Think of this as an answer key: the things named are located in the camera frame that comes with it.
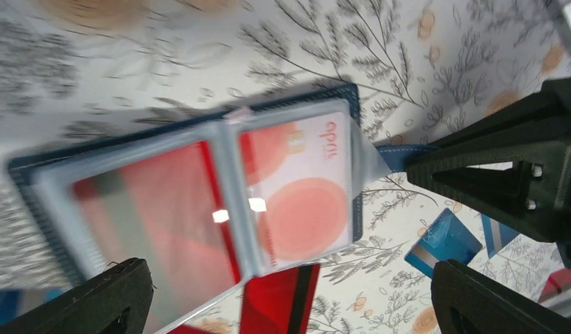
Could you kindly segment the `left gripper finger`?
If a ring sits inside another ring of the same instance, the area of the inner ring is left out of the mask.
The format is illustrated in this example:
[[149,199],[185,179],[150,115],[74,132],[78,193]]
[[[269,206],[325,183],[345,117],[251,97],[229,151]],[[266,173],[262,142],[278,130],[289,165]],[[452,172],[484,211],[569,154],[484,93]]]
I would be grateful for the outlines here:
[[0,333],[142,333],[153,295],[147,262],[133,257],[0,326]]

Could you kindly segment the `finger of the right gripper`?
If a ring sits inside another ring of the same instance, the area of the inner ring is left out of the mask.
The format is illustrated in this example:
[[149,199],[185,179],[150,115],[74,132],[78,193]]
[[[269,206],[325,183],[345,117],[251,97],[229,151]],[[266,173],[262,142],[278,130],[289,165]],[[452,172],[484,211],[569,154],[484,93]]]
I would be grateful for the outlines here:
[[571,334],[571,319],[456,260],[435,264],[431,299],[443,334]]
[[435,142],[408,181],[539,242],[571,269],[571,77]]

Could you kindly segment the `dark blue card holder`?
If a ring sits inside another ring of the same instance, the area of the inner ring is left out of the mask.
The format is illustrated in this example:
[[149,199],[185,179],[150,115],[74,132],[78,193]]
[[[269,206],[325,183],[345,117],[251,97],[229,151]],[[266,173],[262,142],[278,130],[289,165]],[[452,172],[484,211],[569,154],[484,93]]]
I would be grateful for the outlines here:
[[319,259],[362,238],[363,188],[431,151],[375,146],[359,114],[350,83],[12,159],[66,276],[108,279],[51,331],[112,310],[99,332],[179,332],[243,288],[242,333],[304,333]]

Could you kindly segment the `white card red circle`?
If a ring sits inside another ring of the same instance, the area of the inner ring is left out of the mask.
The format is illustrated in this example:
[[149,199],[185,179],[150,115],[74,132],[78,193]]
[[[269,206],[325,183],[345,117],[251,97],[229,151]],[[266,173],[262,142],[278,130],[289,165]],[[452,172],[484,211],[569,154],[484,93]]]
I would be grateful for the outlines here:
[[262,273],[352,242],[349,126],[334,111],[238,135]]

